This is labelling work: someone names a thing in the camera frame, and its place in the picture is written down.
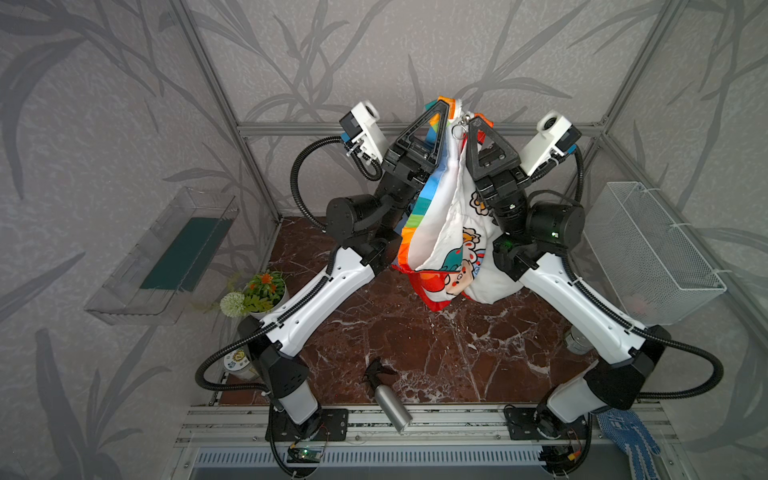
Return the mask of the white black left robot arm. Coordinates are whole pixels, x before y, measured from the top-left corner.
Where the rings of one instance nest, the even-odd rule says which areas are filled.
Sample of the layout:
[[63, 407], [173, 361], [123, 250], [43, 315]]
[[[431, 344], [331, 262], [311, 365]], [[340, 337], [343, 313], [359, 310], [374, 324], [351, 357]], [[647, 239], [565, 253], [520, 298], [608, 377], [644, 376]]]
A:
[[286, 304], [265, 315], [247, 337], [245, 350], [263, 380], [262, 391], [300, 438], [313, 436], [322, 423], [300, 351], [331, 313], [394, 262], [405, 235], [399, 223], [437, 168], [454, 112], [454, 101], [441, 97], [388, 141], [377, 125], [376, 109], [360, 102], [340, 120], [341, 135], [312, 143], [294, 161], [294, 197], [300, 195], [298, 175], [304, 161], [332, 144], [343, 145], [378, 183], [372, 194], [329, 202], [325, 220], [317, 224], [336, 243], [326, 267]]

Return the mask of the silver spray bottle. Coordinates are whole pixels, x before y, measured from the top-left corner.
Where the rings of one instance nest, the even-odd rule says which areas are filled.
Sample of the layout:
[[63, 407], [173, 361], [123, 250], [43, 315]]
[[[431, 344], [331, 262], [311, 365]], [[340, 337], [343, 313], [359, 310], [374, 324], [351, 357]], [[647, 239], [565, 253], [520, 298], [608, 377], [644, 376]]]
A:
[[363, 382], [370, 387], [375, 402], [396, 432], [402, 434], [411, 424], [412, 416], [392, 388], [380, 379], [381, 375], [397, 376], [398, 372], [376, 357], [366, 367]]

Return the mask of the white colourful children's jacket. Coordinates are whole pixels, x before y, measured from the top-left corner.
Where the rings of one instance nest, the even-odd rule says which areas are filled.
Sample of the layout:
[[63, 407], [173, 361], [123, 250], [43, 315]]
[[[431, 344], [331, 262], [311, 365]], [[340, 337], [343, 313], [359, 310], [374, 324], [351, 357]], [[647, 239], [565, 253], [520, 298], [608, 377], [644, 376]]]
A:
[[437, 167], [398, 225], [402, 242], [393, 263], [432, 311], [461, 296], [493, 304], [523, 288], [494, 264], [493, 241], [502, 230], [466, 167], [468, 121], [475, 114], [459, 101], [442, 100], [449, 105], [447, 126], [439, 132], [440, 116], [434, 115], [426, 138], [442, 141]]

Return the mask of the blue white work glove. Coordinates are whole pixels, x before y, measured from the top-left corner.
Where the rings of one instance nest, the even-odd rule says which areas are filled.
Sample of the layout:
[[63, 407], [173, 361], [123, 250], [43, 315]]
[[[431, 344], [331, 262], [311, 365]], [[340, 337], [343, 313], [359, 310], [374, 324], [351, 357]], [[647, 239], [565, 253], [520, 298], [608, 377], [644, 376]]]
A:
[[624, 452], [633, 479], [659, 480], [655, 458], [661, 450], [633, 410], [610, 409], [596, 415], [604, 436]]

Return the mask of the clear plastic wall shelf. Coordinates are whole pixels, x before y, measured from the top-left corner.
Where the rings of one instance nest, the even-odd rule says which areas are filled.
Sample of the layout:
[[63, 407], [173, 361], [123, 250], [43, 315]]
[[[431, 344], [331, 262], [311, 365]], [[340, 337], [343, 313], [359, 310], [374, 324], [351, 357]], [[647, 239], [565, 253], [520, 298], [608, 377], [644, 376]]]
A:
[[181, 188], [84, 310], [111, 326], [175, 324], [239, 212], [232, 194]]

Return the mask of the small potted flower plant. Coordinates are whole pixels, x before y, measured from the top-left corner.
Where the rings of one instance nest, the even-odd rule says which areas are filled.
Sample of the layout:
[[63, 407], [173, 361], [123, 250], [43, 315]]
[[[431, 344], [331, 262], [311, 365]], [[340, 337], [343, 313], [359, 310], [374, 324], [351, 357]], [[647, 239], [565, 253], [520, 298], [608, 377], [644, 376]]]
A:
[[228, 279], [227, 292], [218, 301], [218, 308], [229, 318], [262, 318], [288, 299], [282, 271], [265, 270], [251, 276], [238, 272]]

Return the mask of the silver metal tin can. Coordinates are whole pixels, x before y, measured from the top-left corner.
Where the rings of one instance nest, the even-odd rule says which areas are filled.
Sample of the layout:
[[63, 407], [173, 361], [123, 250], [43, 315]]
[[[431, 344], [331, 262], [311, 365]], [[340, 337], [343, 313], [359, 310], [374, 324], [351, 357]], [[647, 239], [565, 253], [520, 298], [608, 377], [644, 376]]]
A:
[[567, 331], [564, 342], [566, 348], [576, 355], [586, 355], [594, 349], [589, 339], [574, 326]]

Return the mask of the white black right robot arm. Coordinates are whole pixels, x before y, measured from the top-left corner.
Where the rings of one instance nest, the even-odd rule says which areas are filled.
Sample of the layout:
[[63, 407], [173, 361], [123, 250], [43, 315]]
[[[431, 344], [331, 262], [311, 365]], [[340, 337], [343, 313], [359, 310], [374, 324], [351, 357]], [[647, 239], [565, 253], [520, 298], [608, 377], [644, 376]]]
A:
[[[585, 335], [599, 358], [554, 387], [533, 416], [540, 434], [556, 439], [574, 422], [608, 408], [629, 409], [672, 341], [661, 327], [647, 328], [579, 279], [568, 255], [581, 241], [584, 158], [580, 131], [552, 113], [536, 137], [516, 151], [484, 117], [468, 123], [466, 166], [480, 202], [502, 230], [493, 264], [546, 300]], [[527, 187], [564, 160], [576, 162], [576, 191], [559, 203], [536, 201]]]

